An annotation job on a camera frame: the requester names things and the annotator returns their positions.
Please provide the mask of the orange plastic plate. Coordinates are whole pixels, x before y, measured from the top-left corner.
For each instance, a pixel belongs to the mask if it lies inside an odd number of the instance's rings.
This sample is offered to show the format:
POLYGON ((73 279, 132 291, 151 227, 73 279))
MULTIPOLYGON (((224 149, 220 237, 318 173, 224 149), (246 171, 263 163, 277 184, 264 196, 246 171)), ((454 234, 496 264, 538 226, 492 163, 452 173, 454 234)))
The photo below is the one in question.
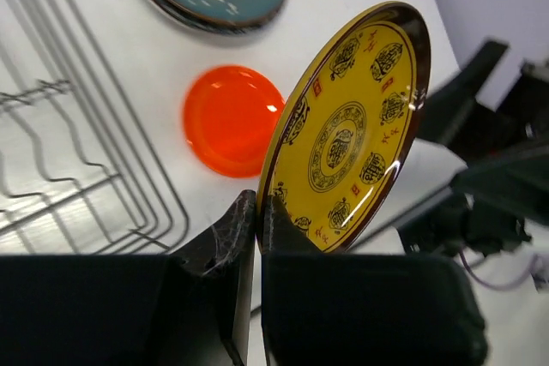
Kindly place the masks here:
POLYGON ((197 158, 223 176, 261 172, 285 101, 264 75, 241 65, 202 72, 181 108, 185 140, 197 158))

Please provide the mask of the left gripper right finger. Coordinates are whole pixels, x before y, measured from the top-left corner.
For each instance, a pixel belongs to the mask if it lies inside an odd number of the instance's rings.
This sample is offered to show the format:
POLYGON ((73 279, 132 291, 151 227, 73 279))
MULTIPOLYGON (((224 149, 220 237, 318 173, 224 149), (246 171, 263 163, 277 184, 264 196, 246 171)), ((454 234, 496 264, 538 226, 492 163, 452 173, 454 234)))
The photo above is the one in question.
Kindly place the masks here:
POLYGON ((262 335, 270 365, 481 365, 486 323, 451 259, 325 254, 281 199, 262 206, 262 335))

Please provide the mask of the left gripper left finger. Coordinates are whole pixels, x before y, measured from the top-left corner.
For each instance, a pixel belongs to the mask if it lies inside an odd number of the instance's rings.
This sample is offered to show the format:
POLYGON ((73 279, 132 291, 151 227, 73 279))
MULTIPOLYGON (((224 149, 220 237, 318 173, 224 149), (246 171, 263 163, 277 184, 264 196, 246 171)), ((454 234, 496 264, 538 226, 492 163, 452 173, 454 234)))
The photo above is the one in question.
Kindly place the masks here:
POLYGON ((4 365, 243 365, 256 195, 168 255, 5 255, 4 365))

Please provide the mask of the amber brown small plate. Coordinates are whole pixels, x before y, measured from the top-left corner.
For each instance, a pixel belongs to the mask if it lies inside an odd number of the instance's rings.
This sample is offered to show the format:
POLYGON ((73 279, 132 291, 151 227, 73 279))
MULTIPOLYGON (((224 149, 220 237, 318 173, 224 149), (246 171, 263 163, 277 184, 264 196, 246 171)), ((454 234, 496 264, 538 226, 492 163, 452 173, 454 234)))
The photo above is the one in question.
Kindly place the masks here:
POLYGON ((258 214, 276 197, 319 250, 347 249, 401 171, 430 73, 429 32, 414 6, 384 2, 350 20, 287 99, 263 163, 258 214))

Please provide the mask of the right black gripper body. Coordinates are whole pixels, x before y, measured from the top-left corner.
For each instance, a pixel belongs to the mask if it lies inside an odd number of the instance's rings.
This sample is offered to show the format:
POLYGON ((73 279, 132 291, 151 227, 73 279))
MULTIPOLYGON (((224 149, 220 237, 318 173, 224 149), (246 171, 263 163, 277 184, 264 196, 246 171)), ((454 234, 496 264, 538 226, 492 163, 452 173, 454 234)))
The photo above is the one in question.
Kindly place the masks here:
POLYGON ((470 248, 488 256, 529 241, 527 219, 547 224, 546 80, 521 73, 496 110, 477 100, 445 148, 466 166, 399 227, 406 252, 454 257, 470 248))

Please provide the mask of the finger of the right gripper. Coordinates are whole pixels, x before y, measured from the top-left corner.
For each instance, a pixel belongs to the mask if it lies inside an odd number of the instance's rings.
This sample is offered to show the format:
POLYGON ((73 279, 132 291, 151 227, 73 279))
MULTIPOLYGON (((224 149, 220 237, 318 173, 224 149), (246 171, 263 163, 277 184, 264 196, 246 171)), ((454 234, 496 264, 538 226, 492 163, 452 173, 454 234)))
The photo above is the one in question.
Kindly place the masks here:
POLYGON ((473 113, 478 92, 508 48, 500 41, 486 40, 459 73, 425 100, 416 137, 449 147, 473 113))

